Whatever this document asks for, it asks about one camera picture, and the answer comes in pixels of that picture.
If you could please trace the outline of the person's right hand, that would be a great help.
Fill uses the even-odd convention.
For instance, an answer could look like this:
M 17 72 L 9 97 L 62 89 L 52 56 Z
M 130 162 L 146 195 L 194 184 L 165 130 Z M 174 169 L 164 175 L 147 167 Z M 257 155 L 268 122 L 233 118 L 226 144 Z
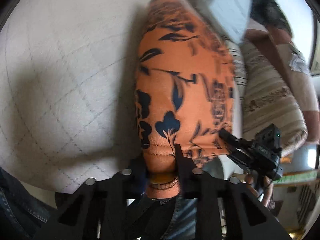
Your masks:
M 254 180 L 253 175 L 247 173 L 245 175 L 245 184 L 249 191 L 251 191 L 255 197 L 260 199 L 260 195 L 263 196 L 261 203 L 264 205 L 264 207 L 270 210 L 274 189 L 273 181 L 268 177 L 264 177 L 263 186 L 259 186 L 258 182 Z

